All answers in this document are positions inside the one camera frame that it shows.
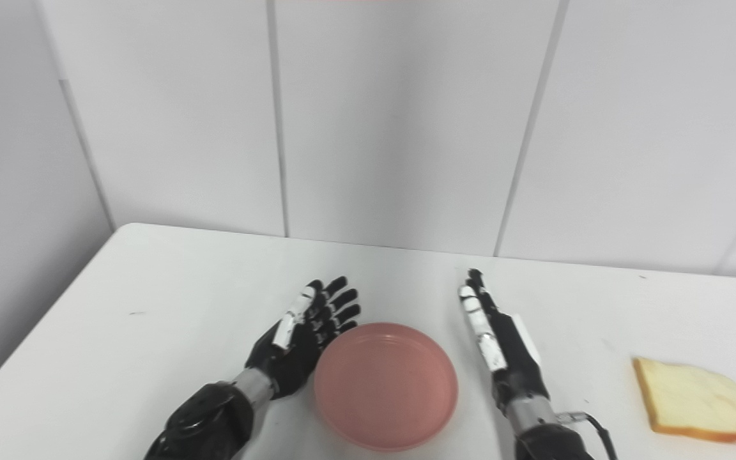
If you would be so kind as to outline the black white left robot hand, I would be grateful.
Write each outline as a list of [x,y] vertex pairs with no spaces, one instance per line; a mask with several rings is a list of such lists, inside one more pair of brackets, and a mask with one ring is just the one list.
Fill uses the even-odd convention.
[[245,367],[266,376],[272,398],[293,395],[306,384],[325,349],[357,327],[359,314],[358,291],[347,277],[328,284],[312,280],[283,317],[255,342]]

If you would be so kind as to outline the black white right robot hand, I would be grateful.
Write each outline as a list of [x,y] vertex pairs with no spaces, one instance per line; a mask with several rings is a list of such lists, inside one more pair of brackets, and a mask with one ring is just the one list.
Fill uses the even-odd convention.
[[549,410],[549,391],[541,360],[519,315],[499,310],[479,269],[468,270],[459,302],[491,375],[496,407],[506,414],[513,404]]

